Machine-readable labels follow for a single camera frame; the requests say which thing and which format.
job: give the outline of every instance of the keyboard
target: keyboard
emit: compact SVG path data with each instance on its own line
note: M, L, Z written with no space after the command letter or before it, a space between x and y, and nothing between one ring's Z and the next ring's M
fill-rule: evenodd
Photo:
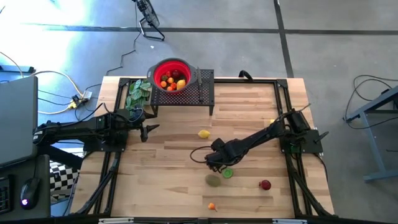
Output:
M12 211L12 176L0 177L0 214Z

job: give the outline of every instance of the wooden tabletop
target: wooden tabletop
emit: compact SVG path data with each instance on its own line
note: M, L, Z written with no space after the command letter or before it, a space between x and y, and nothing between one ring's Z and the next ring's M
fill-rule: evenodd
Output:
M119 78L104 77L98 104L104 102L108 108L114 108ZM287 81L293 108L303 108L308 104L303 79ZM294 217L285 158L277 139L250 150L239 164L231 167L234 175L230 179L224 179L189 157L191 150L209 146L216 138L242 139L267 127L270 119L277 117L272 85L216 83L213 116L209 116L208 110L205 106L160 106L158 118L144 123L160 124L149 133L147 142L141 142L139 131L129 133L119 167L113 217ZM96 115L103 113L105 110L101 108ZM310 108L303 113L313 126ZM198 137L202 129L211 133L208 139ZM194 157L200 160L209 152L199 150ZM81 208L98 186L103 157L103 152L96 152L84 160L72 212ZM314 155L305 154L303 163L309 189L323 207L333 213L321 162ZM220 176L221 186L207 185L208 174ZM268 191L258 186L264 179L272 184ZM104 192L102 207L108 197L108 187ZM301 190L298 194L304 211ZM208 210L210 202L218 212Z

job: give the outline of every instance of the checkered mat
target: checkered mat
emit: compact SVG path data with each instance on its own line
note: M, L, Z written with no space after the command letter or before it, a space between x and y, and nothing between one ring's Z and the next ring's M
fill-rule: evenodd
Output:
M52 162L50 164L50 191L53 199L69 197L70 189L78 175L78 169Z

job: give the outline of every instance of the computer mouse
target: computer mouse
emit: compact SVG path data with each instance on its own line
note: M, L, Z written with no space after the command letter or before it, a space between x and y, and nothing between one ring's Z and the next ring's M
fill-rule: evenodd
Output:
M32 209L36 206L39 196L40 179L33 177L25 182L21 189L20 205L23 209Z

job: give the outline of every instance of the laptop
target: laptop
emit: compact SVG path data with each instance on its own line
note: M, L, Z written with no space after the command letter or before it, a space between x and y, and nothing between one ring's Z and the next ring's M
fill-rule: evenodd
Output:
M0 83L0 169L36 156L37 77Z

